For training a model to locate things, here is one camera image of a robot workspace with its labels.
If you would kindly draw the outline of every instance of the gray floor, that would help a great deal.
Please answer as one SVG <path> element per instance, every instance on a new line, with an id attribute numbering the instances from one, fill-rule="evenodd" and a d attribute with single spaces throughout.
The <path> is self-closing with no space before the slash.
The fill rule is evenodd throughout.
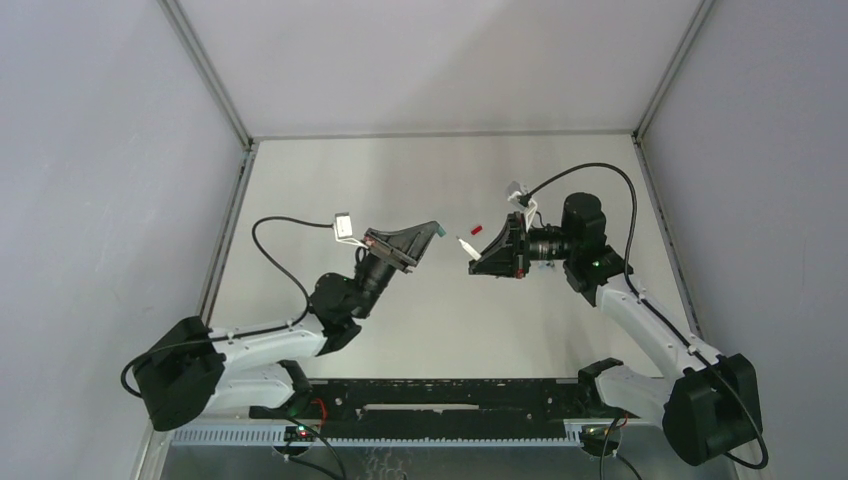
<path id="1" fill-rule="evenodd" d="M 421 479 L 573 479 L 598 478 L 598 461 L 573 447 L 545 448 L 339 448 L 350 480 Z M 724 459 L 697 468 L 678 459 L 662 433 L 650 427 L 627 428 L 620 453 L 646 480 L 731 480 L 736 478 Z M 301 457 L 337 471 L 325 448 Z M 618 461 L 607 464 L 607 480 L 635 479 Z M 271 447 L 172 447 L 163 479 L 298 479 L 328 477 L 305 467 L 286 464 Z"/>

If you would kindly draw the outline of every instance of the robotic arm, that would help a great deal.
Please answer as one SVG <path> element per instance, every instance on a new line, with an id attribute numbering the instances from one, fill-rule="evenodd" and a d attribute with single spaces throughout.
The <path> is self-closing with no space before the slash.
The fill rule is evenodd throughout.
<path id="1" fill-rule="evenodd" d="M 234 407 L 300 411 L 310 386 L 293 360 L 347 345 L 362 330 L 354 319 L 368 317 L 395 272 L 409 273 L 433 235 L 444 235 L 437 222 L 428 222 L 397 232 L 368 229 L 359 242 L 346 214 L 336 216 L 334 230 L 338 241 L 361 245 L 366 254 L 353 278 L 327 273 L 318 279 L 302 321 L 210 330 L 200 317 L 189 317 L 128 365 L 156 430 Z"/>
<path id="2" fill-rule="evenodd" d="M 620 360 L 602 360 L 578 375 L 589 402 L 624 409 L 662 428 L 690 465 L 761 439 L 753 365 L 740 354 L 725 357 L 688 329 L 675 327 L 672 315 L 607 245 L 600 200 L 587 193 L 569 195 L 559 227 L 535 228 L 529 226 L 535 201 L 516 193 L 516 185 L 507 194 L 524 212 L 507 215 L 498 238 L 469 263 L 469 273 L 521 279 L 531 261 L 563 260 L 574 291 L 618 323 L 663 375 L 649 378 Z"/>

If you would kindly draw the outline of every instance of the metal edge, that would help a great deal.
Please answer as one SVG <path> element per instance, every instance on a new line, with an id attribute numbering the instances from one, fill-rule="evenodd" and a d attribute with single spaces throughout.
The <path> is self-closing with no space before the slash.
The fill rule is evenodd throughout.
<path id="1" fill-rule="evenodd" d="M 632 135 L 629 129 L 609 130 L 480 130 L 468 132 L 400 132 L 400 133 L 351 133 L 317 135 L 266 135 L 253 137 L 264 140 L 349 140 L 360 138 L 443 138 L 443 137 L 539 137 L 553 135 Z"/>
<path id="2" fill-rule="evenodd" d="M 686 311 L 686 319 L 689 322 L 689 328 L 691 328 L 692 331 L 699 337 L 703 338 L 703 331 L 701 331 L 701 325 L 698 322 L 698 316 L 695 313 L 695 304 L 692 301 L 692 294 L 683 275 L 683 269 L 680 265 L 680 256 L 677 254 L 677 249 L 674 247 L 673 235 L 671 233 L 671 228 L 669 227 L 668 218 L 665 214 L 665 208 L 663 208 L 663 203 L 660 200 L 656 183 L 654 182 L 654 176 L 651 173 L 651 168 L 648 166 L 647 160 L 645 159 L 645 152 L 642 150 L 641 141 L 636 138 L 635 133 L 633 134 L 632 139 L 633 148 L 636 151 L 636 157 L 639 159 L 639 168 L 642 170 L 642 177 L 644 177 L 645 185 L 648 187 L 648 198 L 651 199 L 654 216 L 656 216 L 657 221 L 659 221 L 660 224 L 660 235 L 662 236 L 663 244 L 665 245 L 666 255 L 668 256 L 669 262 L 671 262 L 671 270 L 674 275 L 674 281 L 677 284 L 677 290 L 683 297 L 684 309 Z"/>
<path id="3" fill-rule="evenodd" d="M 209 266 L 203 295 L 201 295 L 200 304 L 198 305 L 200 318 L 206 326 L 209 326 L 212 310 L 215 307 L 215 299 L 218 297 L 218 289 L 221 286 L 224 266 L 227 263 L 227 256 L 233 244 L 236 225 L 238 224 L 239 214 L 241 213 L 241 205 L 244 202 L 244 196 L 247 192 L 250 174 L 253 172 L 253 164 L 256 160 L 257 151 L 258 144 L 253 143 L 250 149 L 244 153 L 244 159 L 239 166 L 239 174 L 230 196 L 229 207 L 221 225 L 218 245 Z"/>
<path id="4" fill-rule="evenodd" d="M 209 93 L 212 94 L 213 100 L 215 100 L 215 103 L 221 109 L 221 113 L 224 114 L 224 117 L 227 119 L 227 122 L 230 124 L 230 127 L 233 129 L 236 137 L 238 137 L 239 142 L 241 142 L 244 148 L 249 148 L 251 142 L 247 127 L 245 127 L 244 122 L 239 116 L 238 111 L 235 108 L 235 104 L 233 104 L 232 98 L 229 93 L 227 93 L 227 89 L 224 87 L 221 77 L 218 76 L 218 72 L 215 71 L 215 67 L 212 65 L 212 61 L 206 53 L 206 49 L 203 48 L 203 44 L 200 42 L 197 32 L 191 26 L 191 22 L 180 4 L 180 1 L 157 1 L 162 7 L 162 11 L 165 13 L 165 16 L 168 18 L 168 22 L 174 28 L 177 36 L 180 37 L 180 42 L 183 44 L 183 48 L 185 48 L 186 53 L 188 53 L 189 58 L 191 58 L 192 63 L 194 63 L 194 66 L 197 68 L 197 72 L 203 79 L 203 83 L 206 85 Z"/>
<path id="5" fill-rule="evenodd" d="M 654 120 L 654 116 L 656 116 L 660 104 L 662 104 L 672 82 L 680 72 L 680 67 L 683 65 L 683 61 L 689 55 L 689 51 L 692 49 L 692 44 L 701 32 L 701 28 L 704 26 L 704 23 L 706 23 L 709 18 L 710 12 L 712 11 L 715 3 L 716 0 L 701 0 L 701 3 L 698 4 L 698 8 L 689 20 L 689 25 L 683 33 L 683 38 L 680 39 L 680 43 L 677 45 L 677 49 L 674 51 L 665 72 L 663 72 L 663 76 L 657 85 L 657 89 L 651 96 L 650 102 L 648 102 L 645 113 L 643 113 L 642 118 L 639 119 L 639 125 L 633 132 L 639 142 L 642 141 L 642 137 L 645 136 L 645 132 L 648 130 L 648 127 L 651 126 L 651 122 Z"/>
<path id="6" fill-rule="evenodd" d="M 142 448 L 136 458 L 132 480 L 159 480 L 165 468 L 165 458 L 171 448 L 171 432 L 157 432 L 153 425 L 147 424 L 144 432 Z"/>

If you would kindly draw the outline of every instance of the gray wall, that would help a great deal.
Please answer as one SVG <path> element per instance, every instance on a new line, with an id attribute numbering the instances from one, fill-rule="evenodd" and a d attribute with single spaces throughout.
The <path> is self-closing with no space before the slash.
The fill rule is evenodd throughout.
<path id="1" fill-rule="evenodd" d="M 718 2 L 646 138 L 707 336 L 757 366 L 779 478 L 843 478 L 848 3 Z"/>
<path id="2" fill-rule="evenodd" d="M 240 147 L 152 0 L 3 2 L 0 145 L 0 476 L 128 478 Z"/>

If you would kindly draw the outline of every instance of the white table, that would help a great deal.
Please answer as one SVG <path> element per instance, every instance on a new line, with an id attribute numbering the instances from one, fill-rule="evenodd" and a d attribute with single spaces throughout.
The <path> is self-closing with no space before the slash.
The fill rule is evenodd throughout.
<path id="1" fill-rule="evenodd" d="M 297 315 L 295 286 L 256 250 L 253 223 L 267 215 L 315 222 L 350 212 L 368 227 L 400 230 L 437 220 L 419 267 L 395 275 L 362 333 L 345 349 L 302 363 L 311 378 L 571 378 L 613 356 L 636 371 L 658 371 L 636 344 L 566 282 L 561 268 L 534 266 L 524 280 L 472 277 L 461 235 L 482 250 L 513 208 L 512 180 L 531 188 L 585 162 L 622 168 L 636 184 L 639 215 L 631 264 L 652 294 L 688 328 L 645 180 L 626 135 L 464 136 L 263 141 L 253 167 L 211 316 L 212 326 L 244 326 Z M 559 224 L 575 191 L 597 195 L 611 245 L 624 255 L 629 193 L 615 173 L 587 169 L 540 192 L 544 219 Z M 483 231 L 472 237 L 476 224 Z M 260 227 L 268 251 L 312 291 L 323 273 L 353 275 L 354 248 L 330 230 L 291 223 Z"/>

